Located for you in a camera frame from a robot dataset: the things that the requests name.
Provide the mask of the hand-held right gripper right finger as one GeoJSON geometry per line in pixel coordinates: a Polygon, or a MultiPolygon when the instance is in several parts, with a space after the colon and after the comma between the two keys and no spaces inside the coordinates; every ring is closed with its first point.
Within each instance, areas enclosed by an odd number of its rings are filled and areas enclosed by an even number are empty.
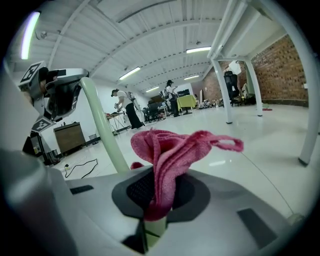
{"type": "Polygon", "coordinates": [[[301,214],[284,217],[238,183],[188,174],[208,187],[208,205],[192,221],[168,224],[149,256],[274,256],[303,223],[301,214]]]}

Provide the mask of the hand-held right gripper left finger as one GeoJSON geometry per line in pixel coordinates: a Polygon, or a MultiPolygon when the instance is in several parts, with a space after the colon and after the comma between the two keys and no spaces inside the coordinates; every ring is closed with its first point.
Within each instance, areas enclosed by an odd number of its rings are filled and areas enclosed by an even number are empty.
{"type": "Polygon", "coordinates": [[[137,190],[152,182],[151,166],[127,173],[65,180],[49,169],[56,234],[53,256],[140,256],[149,252],[137,190]]]}

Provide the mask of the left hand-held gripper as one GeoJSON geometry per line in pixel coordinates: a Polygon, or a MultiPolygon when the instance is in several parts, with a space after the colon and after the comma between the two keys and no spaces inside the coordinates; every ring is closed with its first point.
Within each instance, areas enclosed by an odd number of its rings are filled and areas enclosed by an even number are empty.
{"type": "Polygon", "coordinates": [[[39,112],[39,117],[31,129],[32,132],[41,133],[75,110],[82,89],[80,79],[84,77],[89,77],[89,71],[83,68],[49,71],[44,61],[29,66],[18,87],[39,112]],[[47,90],[46,86],[51,82],[54,83],[47,90]]]}

